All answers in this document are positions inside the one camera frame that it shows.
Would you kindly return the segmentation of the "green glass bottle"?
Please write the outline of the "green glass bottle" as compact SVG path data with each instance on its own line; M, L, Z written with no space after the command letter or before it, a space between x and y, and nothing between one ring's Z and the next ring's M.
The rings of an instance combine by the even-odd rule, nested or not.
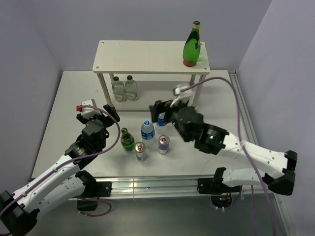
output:
M193 22L192 30L183 48L183 64L187 67L195 66L199 59L201 50L201 42L199 35L200 27L201 23L199 21Z
M121 129L121 145L125 151L133 151L135 146L135 139L131 133L129 133L127 128Z

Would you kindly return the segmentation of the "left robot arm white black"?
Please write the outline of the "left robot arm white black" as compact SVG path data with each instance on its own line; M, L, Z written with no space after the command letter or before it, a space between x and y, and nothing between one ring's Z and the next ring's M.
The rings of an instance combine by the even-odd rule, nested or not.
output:
M94 194L95 179L84 168L109 151L107 128L118 124L120 117L110 105L100 109L82 104L77 106L77 111L77 119L85 127L64 155L27 185L13 193L1 193L0 220L9 235L24 236L37 224L37 217L44 210L82 194Z

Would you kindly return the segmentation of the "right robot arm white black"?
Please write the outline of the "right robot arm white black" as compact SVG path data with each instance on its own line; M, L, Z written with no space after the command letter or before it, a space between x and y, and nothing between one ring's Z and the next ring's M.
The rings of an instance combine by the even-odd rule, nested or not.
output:
M165 123L171 123L184 142L194 142L194 147L207 154L228 157L247 163L251 169L216 170L213 186L217 191L238 185L262 184L274 193L290 196L295 184L297 153L272 151L253 143L242 141L229 131L207 124L203 115L186 103L156 101L149 106L151 120L157 122L164 113Z

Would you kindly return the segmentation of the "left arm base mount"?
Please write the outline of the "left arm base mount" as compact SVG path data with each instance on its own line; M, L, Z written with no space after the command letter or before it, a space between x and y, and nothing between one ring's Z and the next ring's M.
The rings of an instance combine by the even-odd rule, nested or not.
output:
M85 186L81 195L77 198L77 210L80 214L88 217L100 217L108 214L112 205L101 197L110 197L112 190L112 182L95 182ZM100 214L90 214L88 211L95 211L100 204L108 206L108 210Z

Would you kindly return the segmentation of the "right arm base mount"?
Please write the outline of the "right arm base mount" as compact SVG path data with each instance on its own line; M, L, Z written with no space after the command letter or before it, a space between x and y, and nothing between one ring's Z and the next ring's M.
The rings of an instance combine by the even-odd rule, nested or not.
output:
M243 199L242 186L229 187L214 178L198 178L197 191L199 194L210 195L211 207L225 212Z

